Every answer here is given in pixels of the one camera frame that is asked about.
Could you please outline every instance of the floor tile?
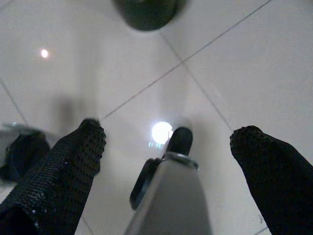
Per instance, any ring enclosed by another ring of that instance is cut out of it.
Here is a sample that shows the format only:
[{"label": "floor tile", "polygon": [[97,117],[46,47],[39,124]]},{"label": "floor tile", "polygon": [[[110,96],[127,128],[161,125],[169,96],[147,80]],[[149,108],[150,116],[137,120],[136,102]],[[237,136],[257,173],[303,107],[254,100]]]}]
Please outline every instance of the floor tile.
[{"label": "floor tile", "polygon": [[5,200],[15,185],[15,183],[0,180],[0,203]]},{"label": "floor tile", "polygon": [[0,32],[0,76],[29,124],[53,133],[105,116],[179,63],[158,32],[128,28],[112,1],[15,1]]},{"label": "floor tile", "polygon": [[267,0],[186,0],[178,15],[162,29],[182,59],[195,53]]},{"label": "floor tile", "polygon": [[178,67],[102,121],[108,144],[84,211],[94,234],[124,233],[134,214],[129,196],[141,168],[148,158],[162,156],[151,135],[160,121],[193,130],[190,156],[200,164],[212,234],[252,235],[264,228],[231,156],[231,131],[185,68]]},{"label": "floor tile", "polygon": [[269,229],[265,229],[265,230],[261,231],[261,232],[260,232],[259,234],[257,234],[257,235],[271,235],[271,233],[270,233]]},{"label": "floor tile", "polygon": [[82,218],[79,220],[75,235],[93,235]]},{"label": "floor tile", "polygon": [[259,126],[311,163],[313,2],[273,0],[187,61],[231,127]]},{"label": "floor tile", "polygon": [[7,94],[1,83],[0,83],[0,108],[1,108],[0,129],[2,124],[4,123],[11,122],[23,123],[23,119],[21,118],[16,107],[14,106],[14,103],[10,99],[9,95]]},{"label": "floor tile", "polygon": [[0,12],[7,7],[13,0],[1,0],[0,1]]}]

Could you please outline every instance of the black object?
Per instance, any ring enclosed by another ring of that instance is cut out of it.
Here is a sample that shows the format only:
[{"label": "black object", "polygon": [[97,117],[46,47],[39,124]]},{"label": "black object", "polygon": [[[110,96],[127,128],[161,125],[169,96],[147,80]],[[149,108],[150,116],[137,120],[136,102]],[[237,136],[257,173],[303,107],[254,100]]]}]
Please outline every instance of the black object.
[{"label": "black object", "polygon": [[[192,139],[192,132],[188,128],[180,127],[173,132],[165,152],[175,152],[187,156],[192,145]],[[143,166],[130,196],[133,210],[137,210],[161,161],[159,158],[148,159]]]},{"label": "black object", "polygon": [[5,165],[0,168],[0,177],[17,182],[49,151],[49,144],[42,132],[20,134],[7,147]]},{"label": "black object", "polygon": [[175,152],[188,156],[192,140],[191,130],[186,127],[179,127],[173,132],[165,152]]},{"label": "black object", "polygon": [[159,158],[148,159],[143,166],[130,196],[133,210],[137,210],[160,163],[161,159]]},{"label": "black object", "polygon": [[255,126],[235,131],[230,146],[272,235],[312,235],[313,167],[308,161]]},{"label": "black object", "polygon": [[100,170],[105,134],[84,120],[18,182],[0,205],[0,234],[73,235],[94,176]]},{"label": "black object", "polygon": [[191,137],[186,128],[173,133],[125,235],[212,234],[198,164],[182,153],[172,152],[189,152]]},{"label": "black object", "polygon": [[125,21],[149,31],[165,26],[173,17],[178,0],[113,0]]}]

